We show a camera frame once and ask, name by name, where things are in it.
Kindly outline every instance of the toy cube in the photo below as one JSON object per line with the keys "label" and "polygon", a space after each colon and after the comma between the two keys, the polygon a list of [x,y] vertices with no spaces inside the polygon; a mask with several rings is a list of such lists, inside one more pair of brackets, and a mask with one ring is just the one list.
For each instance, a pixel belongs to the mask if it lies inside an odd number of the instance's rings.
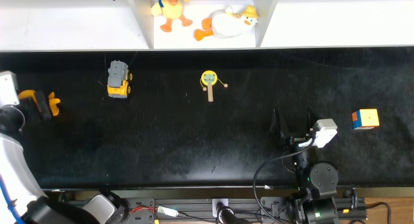
{"label": "toy cube", "polygon": [[354,129],[372,129],[380,125],[376,109],[359,109],[352,113]]}

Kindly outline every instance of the white duck plush toy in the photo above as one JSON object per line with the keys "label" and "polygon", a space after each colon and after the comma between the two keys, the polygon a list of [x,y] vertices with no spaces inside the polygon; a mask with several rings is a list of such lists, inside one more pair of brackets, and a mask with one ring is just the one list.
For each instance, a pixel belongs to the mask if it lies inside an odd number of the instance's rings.
{"label": "white duck plush toy", "polygon": [[239,36],[256,25],[259,16],[256,8],[248,6],[241,14],[234,14],[231,7],[226,10],[217,10],[211,17],[203,19],[202,28],[194,31],[194,38],[201,41],[207,36],[218,38],[232,38]]}

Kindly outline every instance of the black table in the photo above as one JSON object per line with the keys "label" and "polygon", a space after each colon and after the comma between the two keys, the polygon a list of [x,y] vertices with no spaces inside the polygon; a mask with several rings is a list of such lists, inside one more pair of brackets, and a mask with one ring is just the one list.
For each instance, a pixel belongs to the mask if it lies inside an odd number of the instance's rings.
{"label": "black table", "polygon": [[[138,52],[131,98],[108,97],[110,61],[134,55],[0,54],[20,89],[61,99],[59,117],[23,133],[42,188],[251,186],[284,151],[268,136],[273,110],[304,128],[308,106],[338,125],[319,154],[338,167],[339,186],[414,185],[413,48]],[[199,84],[208,69],[229,84],[213,87],[212,103]],[[353,130],[361,108],[377,108],[381,126]],[[258,184],[296,180],[275,162]]]}

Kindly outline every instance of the toy truck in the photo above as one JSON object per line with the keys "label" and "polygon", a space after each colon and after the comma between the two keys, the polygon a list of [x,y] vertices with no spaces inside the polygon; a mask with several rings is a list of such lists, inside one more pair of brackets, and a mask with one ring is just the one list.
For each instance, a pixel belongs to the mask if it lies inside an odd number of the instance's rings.
{"label": "toy truck", "polygon": [[133,77],[128,65],[121,61],[113,61],[108,73],[108,95],[113,98],[127,98],[131,93],[130,82]]}

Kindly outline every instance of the stuffed animal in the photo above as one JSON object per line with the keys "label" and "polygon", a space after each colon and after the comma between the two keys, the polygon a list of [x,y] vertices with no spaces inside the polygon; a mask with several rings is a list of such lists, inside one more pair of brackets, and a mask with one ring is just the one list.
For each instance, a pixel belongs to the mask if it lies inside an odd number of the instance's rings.
{"label": "stuffed animal", "polygon": [[174,19],[180,19],[184,27],[188,27],[193,24],[192,20],[184,17],[184,5],[181,0],[158,0],[157,3],[152,7],[151,13],[153,16],[163,15],[167,19],[167,23],[161,25],[161,30],[164,32],[171,32]]}
{"label": "stuffed animal", "polygon": [[197,41],[206,36],[216,36],[218,38],[232,38],[239,36],[253,29],[259,16],[256,8],[248,6],[241,14],[234,14],[231,7],[226,10],[215,11],[211,17],[202,21],[202,28],[194,32]]}

